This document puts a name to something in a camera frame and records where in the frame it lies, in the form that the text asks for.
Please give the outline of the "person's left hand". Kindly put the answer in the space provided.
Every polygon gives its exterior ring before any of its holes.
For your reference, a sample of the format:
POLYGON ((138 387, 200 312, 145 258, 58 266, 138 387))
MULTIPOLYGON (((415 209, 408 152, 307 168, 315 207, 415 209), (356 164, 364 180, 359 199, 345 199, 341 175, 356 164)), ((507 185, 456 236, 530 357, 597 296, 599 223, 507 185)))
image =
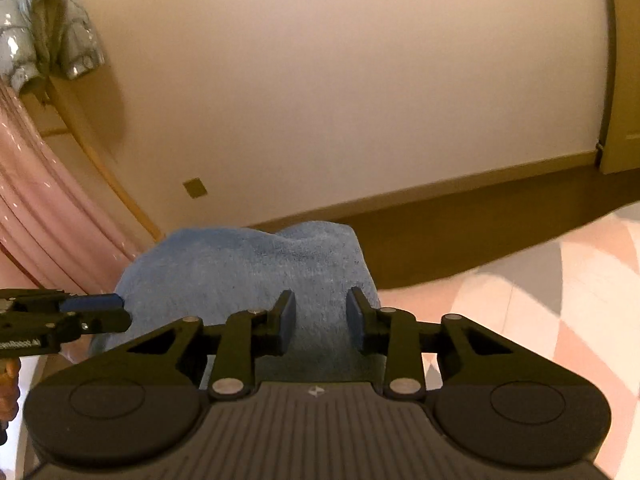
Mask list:
POLYGON ((0 375, 0 419, 2 422, 12 422, 18 412, 18 399, 20 398, 21 361, 10 359, 4 362, 4 370, 0 375))

